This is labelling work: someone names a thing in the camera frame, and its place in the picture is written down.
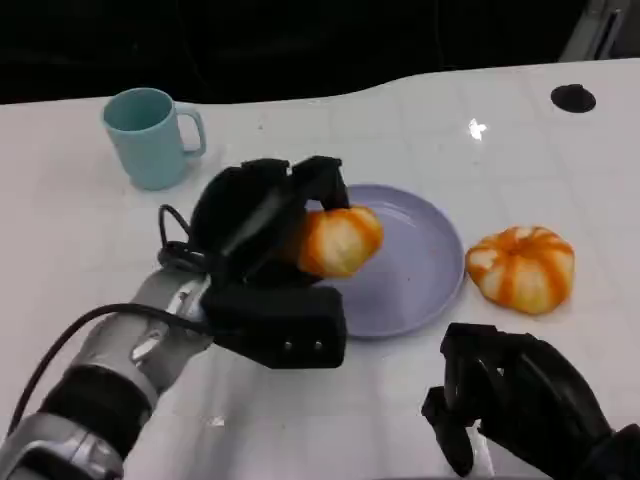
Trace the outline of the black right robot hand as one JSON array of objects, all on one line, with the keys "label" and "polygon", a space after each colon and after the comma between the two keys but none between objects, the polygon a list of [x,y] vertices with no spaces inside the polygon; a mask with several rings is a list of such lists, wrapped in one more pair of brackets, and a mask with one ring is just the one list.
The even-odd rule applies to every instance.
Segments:
[{"label": "black right robot hand", "polygon": [[460,477],[474,465],[471,426],[553,479],[574,478],[613,434],[589,384],[543,340],[452,323],[440,351],[445,381],[429,389],[421,413]]}]

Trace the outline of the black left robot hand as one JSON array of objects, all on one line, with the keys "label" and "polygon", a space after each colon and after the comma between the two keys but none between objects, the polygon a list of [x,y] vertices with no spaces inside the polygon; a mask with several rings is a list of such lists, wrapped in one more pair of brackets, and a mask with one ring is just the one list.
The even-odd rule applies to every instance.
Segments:
[{"label": "black left robot hand", "polygon": [[312,156],[295,165],[262,158],[228,167],[201,194],[189,245],[204,255],[217,287],[308,287],[321,281],[301,270],[297,255],[309,201],[347,208],[342,161]]}]

